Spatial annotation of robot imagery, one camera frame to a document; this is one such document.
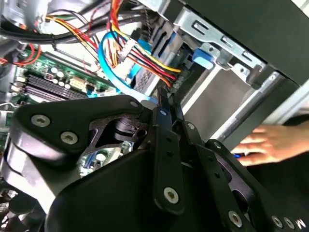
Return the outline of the person hand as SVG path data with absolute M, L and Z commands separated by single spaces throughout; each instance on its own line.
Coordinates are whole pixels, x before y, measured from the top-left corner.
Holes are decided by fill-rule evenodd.
M 309 150 L 309 123 L 297 126 L 262 125 L 243 139 L 231 152 L 244 166 L 281 162 Z

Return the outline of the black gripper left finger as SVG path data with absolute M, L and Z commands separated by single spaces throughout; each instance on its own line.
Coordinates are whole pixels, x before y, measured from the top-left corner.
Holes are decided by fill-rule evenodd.
M 183 112 L 160 88 L 155 102 L 129 95 L 24 105 L 12 118 L 2 164 L 5 180 L 48 212 L 57 195 L 79 177 L 83 155 L 133 141 L 154 158 L 150 200 L 172 215 L 184 211 L 175 123 Z

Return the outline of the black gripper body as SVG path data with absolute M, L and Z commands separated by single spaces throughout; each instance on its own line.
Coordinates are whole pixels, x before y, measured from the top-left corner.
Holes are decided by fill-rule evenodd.
M 160 211 L 152 198 L 154 157 L 135 151 L 70 184 L 55 198 L 47 232 L 227 232 L 206 180 L 181 165 L 185 203 L 179 216 Z

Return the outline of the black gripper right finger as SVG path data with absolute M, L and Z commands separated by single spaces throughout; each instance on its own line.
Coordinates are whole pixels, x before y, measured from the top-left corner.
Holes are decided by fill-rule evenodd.
M 228 232 L 306 232 L 309 229 L 309 151 L 281 162 L 242 165 L 219 141 L 202 142 L 193 125 L 173 106 L 181 144 L 206 180 Z M 304 123 L 303 117 L 292 125 Z

